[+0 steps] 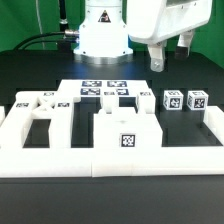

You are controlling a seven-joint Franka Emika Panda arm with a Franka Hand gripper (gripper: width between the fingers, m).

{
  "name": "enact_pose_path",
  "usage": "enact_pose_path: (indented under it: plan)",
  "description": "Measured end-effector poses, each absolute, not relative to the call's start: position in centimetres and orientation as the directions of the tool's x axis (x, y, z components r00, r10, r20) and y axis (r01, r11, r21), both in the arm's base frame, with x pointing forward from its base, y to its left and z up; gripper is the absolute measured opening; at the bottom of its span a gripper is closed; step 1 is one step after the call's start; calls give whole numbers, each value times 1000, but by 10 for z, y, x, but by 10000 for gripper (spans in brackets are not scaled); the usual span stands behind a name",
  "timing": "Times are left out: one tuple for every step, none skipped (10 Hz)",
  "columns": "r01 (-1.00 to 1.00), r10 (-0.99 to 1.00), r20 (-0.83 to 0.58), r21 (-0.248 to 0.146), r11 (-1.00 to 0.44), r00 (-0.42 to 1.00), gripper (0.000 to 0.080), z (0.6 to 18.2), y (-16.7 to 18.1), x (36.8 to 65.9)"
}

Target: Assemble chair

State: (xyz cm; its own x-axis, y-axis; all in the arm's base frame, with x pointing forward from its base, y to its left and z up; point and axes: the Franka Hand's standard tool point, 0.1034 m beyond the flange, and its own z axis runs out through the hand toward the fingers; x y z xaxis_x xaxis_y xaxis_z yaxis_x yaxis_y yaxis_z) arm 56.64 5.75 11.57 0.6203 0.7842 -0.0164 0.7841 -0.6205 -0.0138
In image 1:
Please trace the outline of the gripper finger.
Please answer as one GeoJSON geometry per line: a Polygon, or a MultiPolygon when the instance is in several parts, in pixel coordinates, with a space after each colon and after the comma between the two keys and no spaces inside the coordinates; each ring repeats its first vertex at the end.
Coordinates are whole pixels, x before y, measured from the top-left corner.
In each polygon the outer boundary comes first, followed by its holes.
{"type": "Polygon", "coordinates": [[[178,43],[175,49],[176,59],[185,60],[188,58],[194,33],[195,30],[189,30],[179,35],[178,43]]]}
{"type": "Polygon", "coordinates": [[[162,72],[165,65],[165,48],[167,42],[162,41],[148,46],[149,55],[151,58],[151,70],[154,72],[162,72]]]}

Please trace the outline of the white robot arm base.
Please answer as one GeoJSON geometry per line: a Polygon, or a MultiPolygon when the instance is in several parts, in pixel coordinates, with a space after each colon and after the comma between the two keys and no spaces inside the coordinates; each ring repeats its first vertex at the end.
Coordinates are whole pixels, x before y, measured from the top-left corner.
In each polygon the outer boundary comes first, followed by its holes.
{"type": "Polygon", "coordinates": [[[85,0],[85,19],[79,26],[75,60],[108,65],[128,62],[132,56],[122,19],[122,0],[85,0]]]}

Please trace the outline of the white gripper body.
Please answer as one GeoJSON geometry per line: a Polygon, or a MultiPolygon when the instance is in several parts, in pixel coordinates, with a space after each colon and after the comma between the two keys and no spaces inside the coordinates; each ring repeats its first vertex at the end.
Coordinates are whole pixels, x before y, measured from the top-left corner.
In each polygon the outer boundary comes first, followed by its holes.
{"type": "Polygon", "coordinates": [[[133,42],[156,44],[208,23],[213,0],[127,0],[133,42]]]}

